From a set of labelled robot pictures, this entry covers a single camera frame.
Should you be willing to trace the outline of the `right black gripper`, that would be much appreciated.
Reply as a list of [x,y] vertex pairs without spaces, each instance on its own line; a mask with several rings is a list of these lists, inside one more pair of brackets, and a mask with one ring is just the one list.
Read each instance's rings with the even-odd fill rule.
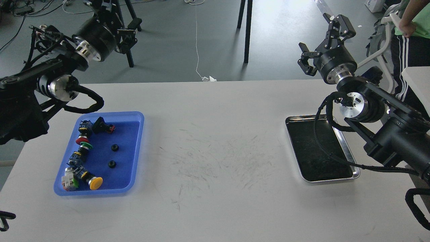
[[[344,15],[335,17],[324,13],[323,17],[329,24],[324,41],[316,51],[310,51],[305,43],[300,42],[302,54],[297,63],[306,75],[315,76],[319,71],[327,84],[336,84],[334,75],[330,74],[332,70],[341,66],[352,74],[357,70],[356,61],[343,45],[345,40],[356,35],[356,31],[349,18]],[[316,58],[316,67],[309,64],[310,58]]]

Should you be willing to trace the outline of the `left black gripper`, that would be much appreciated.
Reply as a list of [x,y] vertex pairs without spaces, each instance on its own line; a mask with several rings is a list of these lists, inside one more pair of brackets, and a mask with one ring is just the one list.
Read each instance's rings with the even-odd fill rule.
[[92,18],[84,22],[72,35],[73,42],[86,41],[96,51],[95,61],[103,62],[116,48],[116,52],[127,54],[137,43],[136,30],[142,23],[141,18],[134,18],[126,29],[117,29],[115,37],[100,21],[122,20],[118,0],[85,0],[84,5],[93,11]]

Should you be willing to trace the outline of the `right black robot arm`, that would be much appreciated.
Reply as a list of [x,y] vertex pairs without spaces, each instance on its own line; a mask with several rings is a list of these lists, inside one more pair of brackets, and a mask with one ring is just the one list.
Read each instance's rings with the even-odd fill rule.
[[303,72],[310,76],[319,72],[325,83],[337,86],[321,103],[314,120],[325,108],[333,128],[357,133],[366,142],[367,155],[381,163],[357,167],[408,173],[429,183],[429,121],[378,86],[383,75],[379,67],[355,76],[358,66],[344,46],[345,40],[356,35],[350,20],[344,15],[323,16],[329,27],[322,43],[314,51],[299,43],[298,64]]

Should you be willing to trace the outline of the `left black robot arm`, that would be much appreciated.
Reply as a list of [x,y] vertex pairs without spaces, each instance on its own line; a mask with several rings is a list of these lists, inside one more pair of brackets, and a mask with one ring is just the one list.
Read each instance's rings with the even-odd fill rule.
[[142,19],[125,1],[132,21],[125,26],[117,0],[85,0],[93,11],[72,37],[54,26],[32,29],[28,59],[20,73],[1,78],[1,144],[27,142],[47,134],[49,120],[61,109],[77,114],[100,110],[104,101],[79,84],[72,73],[84,72],[92,60],[103,62],[112,51],[126,54],[134,67],[132,47]]

